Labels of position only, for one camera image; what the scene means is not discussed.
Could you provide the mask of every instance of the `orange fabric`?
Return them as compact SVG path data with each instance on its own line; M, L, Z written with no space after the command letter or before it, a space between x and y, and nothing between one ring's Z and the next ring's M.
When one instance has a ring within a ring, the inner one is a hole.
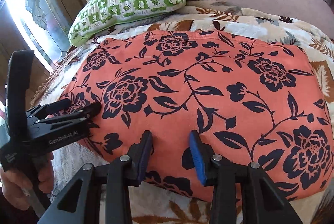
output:
M333 169L333 136L324 96L297 46L223 31L150 31L104 40L62 98L64 114L102 103L80 144L112 161L153 134L146 181L211 201L196 178L189 133L215 153L257 161L289 200L321 191Z

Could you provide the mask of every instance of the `black flower print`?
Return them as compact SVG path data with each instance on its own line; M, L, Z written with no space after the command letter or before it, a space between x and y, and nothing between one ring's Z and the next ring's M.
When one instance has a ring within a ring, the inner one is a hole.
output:
M260 57L256 61L250 60L247 66L255 73L261 74L260 82L272 92L278 91L283 86L296 87L296 78L280 63Z
M114 118L121 110L139 112L147 99L143 93L147 89L147 83L148 80L143 77L126 75L118 83L110 84L103 96L105 107L102 118Z
M98 70L100 67L104 66L106 59L110 56L110 53L106 50L102 50L98 53L93 53L87 57L87 64L83 66L83 72L94 69Z
M226 90L230 92L231 101L238 102L243 99L245 92L247 91L246 85L243 83L231 84L226 87Z
M190 180L187 178L167 176L163 179L163 181L161 181L159 173L152 170L150 172L146 172L145 181L186 197L192 196Z
M283 164L284 172L292 179L300 176L303 189L307 189L320 177L330 159L330 145L323 130L313 133L302 125L293 130L295 145Z
M156 49L161 51L164 56L176 56L183 53L184 50L198 47L196 41L190 41L186 33L164 35L159 42Z
M219 44L216 44L215 42L212 41L208 41L205 44L202 44L202 47L216 49L219 48Z
M84 106L87 106L91 104L88 100L85 99L85 94L84 92L78 93L76 97L74 98L74 94L71 93L71 105L68 107L66 110L64 110L63 114L71 114L75 112L77 109L80 109Z

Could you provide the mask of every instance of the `bedspread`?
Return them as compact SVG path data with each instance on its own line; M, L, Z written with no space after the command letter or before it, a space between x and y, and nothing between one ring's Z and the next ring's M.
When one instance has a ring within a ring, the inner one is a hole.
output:
M224 11L233 11L234 14L225 13ZM333 120L334 45L324 33L313 25L289 17L274 16L248 8L228 6L218 1L192 1L188 2L184 8L178 10L177 14L163 20L132 28L123 26L121 30L123 33L119 33L120 30L115 27L114 30L109 31L109 35L98 35L89 40L86 45L69 53L61 67L46 84L42 97L35 101L45 104L58 100L66 85L75 76L82 62L96 48L97 43L102 42L106 38L111 37L131 42L131 37L152 30L224 30L235 35L261 39L266 42L278 42L276 44L281 45L283 50L285 49L285 44L297 45L302 48L308 56L314 74L318 78L320 89L324 94ZM66 153L69 153L71 146L74 146L74 144L66 148ZM57 154L62 154L64 151L65 148L56 151L56 157ZM81 167L80 163L76 164L78 166L71 166L68 169L71 172L75 172ZM55 176L56 180L62 180L63 178L63 175L57 173L56 169ZM314 208L318 204L321 194L322 192L312 197L292 202L304 223L310 222L314 210L311 210L310 207L307 210L298 210L298 208L303 208L306 202L312 203ZM206 223L208 221L209 203L181 197L147 183L143 183L139 188L132 188L130 190L130 199L134 221L140 224L169 221Z

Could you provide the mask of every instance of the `finger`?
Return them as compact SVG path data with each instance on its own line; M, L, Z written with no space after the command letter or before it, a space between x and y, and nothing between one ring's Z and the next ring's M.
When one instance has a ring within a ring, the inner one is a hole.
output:
M47 164L40 169L38 173L38 180L40 182L44 182L51 177L53 177L53 167L51 161L48 161Z
M29 203L19 186L8 180L6 176L2 176L2 182L2 193L5 199L15 208L27 210Z
M28 189L28 190L32 189L31 181L28 179L28 177L25 174L18 171L17 169L10 169L6 172L4 172L3 169L2 169L1 171L3 172L3 174L1 174L2 179L3 179L3 177L5 177L10 182L18 185L21 188L25 188L25 189Z
M50 153L47 154L47 159L48 159L48 161L53 160L53 152L50 152Z

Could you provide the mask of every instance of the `pillow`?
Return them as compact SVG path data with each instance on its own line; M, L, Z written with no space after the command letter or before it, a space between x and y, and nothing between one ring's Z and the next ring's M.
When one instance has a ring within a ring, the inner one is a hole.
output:
M112 25L162 15L185 4L186 0L90 0L72 24L68 39L78 47Z
M211 201L197 179L189 133L234 163L258 162L290 200L332 177L333 135L324 95L298 46L222 31L149 31L107 38L89 54L62 98L68 114L102 110L80 144L107 161L153 134L146 181Z

